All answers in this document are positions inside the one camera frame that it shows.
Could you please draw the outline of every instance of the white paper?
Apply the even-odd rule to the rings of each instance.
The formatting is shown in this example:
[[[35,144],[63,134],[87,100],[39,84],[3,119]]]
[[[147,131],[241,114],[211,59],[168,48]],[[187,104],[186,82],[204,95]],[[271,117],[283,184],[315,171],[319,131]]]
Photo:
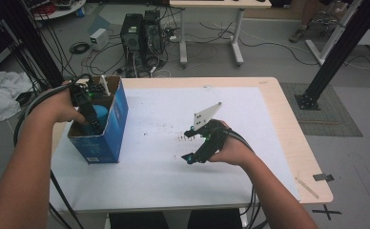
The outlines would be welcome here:
[[[240,206],[250,201],[251,181],[225,163],[188,165],[199,136],[183,133],[194,113],[222,102],[215,119],[241,134],[286,188],[298,191],[259,88],[126,89],[129,113],[118,164],[88,165],[66,138],[52,169],[77,211]],[[65,207],[51,190],[51,202]]]

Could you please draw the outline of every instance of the black metal pole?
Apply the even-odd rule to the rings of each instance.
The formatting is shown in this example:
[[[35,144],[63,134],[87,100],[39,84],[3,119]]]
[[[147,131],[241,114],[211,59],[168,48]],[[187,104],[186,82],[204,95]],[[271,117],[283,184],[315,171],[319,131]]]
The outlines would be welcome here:
[[[363,0],[354,14],[345,32],[334,48],[330,51],[324,64],[303,95],[296,95],[299,107],[302,110],[313,110],[317,101],[331,82],[348,55],[358,45],[370,27],[370,0]]]
[[[64,81],[63,75],[30,20],[29,12],[22,0],[0,0],[0,18],[3,18],[15,36],[21,39],[51,86],[60,86]]]

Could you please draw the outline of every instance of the black tape mark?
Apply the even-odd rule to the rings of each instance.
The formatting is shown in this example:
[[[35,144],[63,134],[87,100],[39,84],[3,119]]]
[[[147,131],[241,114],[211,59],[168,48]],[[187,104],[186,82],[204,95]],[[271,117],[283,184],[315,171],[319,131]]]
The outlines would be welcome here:
[[[325,175],[325,174],[313,175],[313,178],[316,181],[325,180],[327,182],[330,182],[334,180],[334,177],[332,175]]]
[[[330,214],[339,214],[342,215],[342,212],[339,211],[328,211],[328,208],[325,204],[322,204],[324,206],[324,211],[323,210],[312,210],[313,213],[324,213],[327,214],[328,220],[331,220]]]

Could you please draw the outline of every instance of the forearm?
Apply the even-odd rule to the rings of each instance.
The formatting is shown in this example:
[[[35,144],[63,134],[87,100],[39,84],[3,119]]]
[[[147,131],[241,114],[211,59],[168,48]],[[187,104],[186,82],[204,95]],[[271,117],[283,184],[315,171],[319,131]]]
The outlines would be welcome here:
[[[253,182],[271,228],[317,228],[311,217],[255,154],[241,166]]]
[[[0,180],[0,228],[46,228],[52,126],[52,120],[35,114],[24,123]]]

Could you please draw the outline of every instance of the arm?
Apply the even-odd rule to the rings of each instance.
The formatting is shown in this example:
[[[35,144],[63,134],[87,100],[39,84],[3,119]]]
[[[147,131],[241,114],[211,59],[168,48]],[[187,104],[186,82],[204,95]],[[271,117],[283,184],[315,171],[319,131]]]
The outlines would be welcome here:
[[[240,141],[227,137],[223,149],[211,162],[240,166],[253,182],[271,228],[317,228],[298,201],[275,177],[263,161]]]
[[[46,228],[51,176],[51,137],[56,122],[85,118],[65,90],[39,104],[25,120],[0,179],[0,228]]]

